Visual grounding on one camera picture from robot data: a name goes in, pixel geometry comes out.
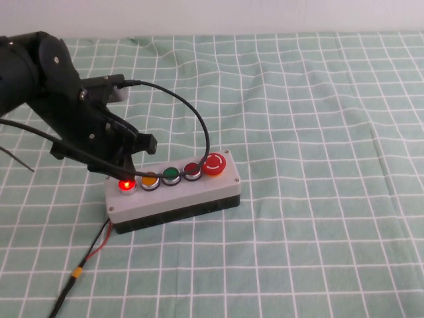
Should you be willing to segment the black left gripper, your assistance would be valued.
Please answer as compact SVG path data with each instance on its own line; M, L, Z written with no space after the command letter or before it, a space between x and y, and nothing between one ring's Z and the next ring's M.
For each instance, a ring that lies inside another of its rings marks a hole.
M156 153L157 140L152 134L139 133L82 87L55 91L49 98L49 125L63 142L52 144L50 153L55 158L84 163L91 172L133 175L133 154Z

